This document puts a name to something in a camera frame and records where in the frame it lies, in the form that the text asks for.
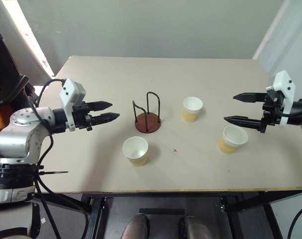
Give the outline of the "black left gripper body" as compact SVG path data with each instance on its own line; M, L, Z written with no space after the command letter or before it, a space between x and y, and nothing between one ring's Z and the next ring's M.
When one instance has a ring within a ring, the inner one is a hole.
M89 115L90 109L87 104L82 101L79 106L72 107L72 115L75 127L78 129L92 130L91 116Z

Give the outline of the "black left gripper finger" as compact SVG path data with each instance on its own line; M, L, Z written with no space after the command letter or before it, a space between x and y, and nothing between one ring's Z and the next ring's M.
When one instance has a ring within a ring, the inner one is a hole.
M114 121L120 116L119 113L104 113L99 116L91 117L91 125L100 125Z
M106 101L96 101L96 102L89 102L88 103L88 108L90 111L102 111L105 110L109 107L111 107L113 104L106 102Z

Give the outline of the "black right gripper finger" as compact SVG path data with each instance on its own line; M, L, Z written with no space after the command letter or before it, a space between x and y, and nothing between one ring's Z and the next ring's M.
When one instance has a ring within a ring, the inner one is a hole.
M228 116L224 117L224 120L236 126L245 128L259 129L261 126L261 120L249 119L248 117L243 116Z
M266 95L266 93L240 93L238 95L235 95L233 99L245 103L256 103L264 102Z

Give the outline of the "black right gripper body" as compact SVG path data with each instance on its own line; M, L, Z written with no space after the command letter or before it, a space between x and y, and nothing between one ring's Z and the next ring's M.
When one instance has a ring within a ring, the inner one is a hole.
M281 116L277 114L280 111L284 101L284 95L281 91L273 92L271 95L264 93L263 97L263 116L261 118L260 133L265 133L268 125L275 126L280 123Z

